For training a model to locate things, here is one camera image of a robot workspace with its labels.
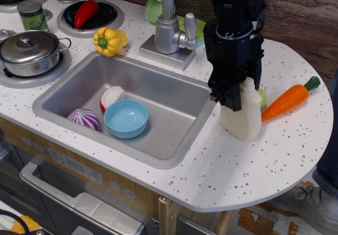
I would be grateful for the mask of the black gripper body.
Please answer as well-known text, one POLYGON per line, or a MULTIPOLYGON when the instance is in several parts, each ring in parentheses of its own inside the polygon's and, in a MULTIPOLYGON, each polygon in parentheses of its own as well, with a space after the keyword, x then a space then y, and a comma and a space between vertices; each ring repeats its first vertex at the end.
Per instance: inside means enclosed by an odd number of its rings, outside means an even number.
POLYGON ((230 33, 220 30, 217 18, 207 22, 203 29, 207 60, 212 64, 212 73, 208 81, 211 97, 219 102, 222 92, 230 86, 241 84, 248 76, 248 63, 253 59, 262 59, 264 51, 261 37, 250 38, 253 25, 242 32, 230 33))

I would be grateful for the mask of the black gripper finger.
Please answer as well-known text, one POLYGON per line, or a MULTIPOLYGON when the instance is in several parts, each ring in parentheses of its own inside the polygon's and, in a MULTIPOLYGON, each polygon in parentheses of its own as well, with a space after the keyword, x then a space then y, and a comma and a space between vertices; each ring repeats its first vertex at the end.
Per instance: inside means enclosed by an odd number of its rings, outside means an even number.
POLYGON ((234 112, 241 110, 240 85, 235 84, 227 87, 222 92, 219 103, 234 112))
POLYGON ((261 73, 261 59, 250 60, 248 63, 247 76, 254 80, 256 90, 260 87, 261 73))

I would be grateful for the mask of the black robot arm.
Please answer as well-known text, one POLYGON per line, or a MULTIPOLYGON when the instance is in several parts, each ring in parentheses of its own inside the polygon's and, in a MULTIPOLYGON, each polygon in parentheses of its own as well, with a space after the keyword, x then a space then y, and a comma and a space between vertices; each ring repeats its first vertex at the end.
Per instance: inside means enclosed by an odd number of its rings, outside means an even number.
POLYGON ((241 110, 240 84, 247 77, 259 88, 263 38, 254 22, 264 24, 265 0, 210 0, 215 18, 203 29, 207 60, 213 70, 208 81, 215 102, 241 110))

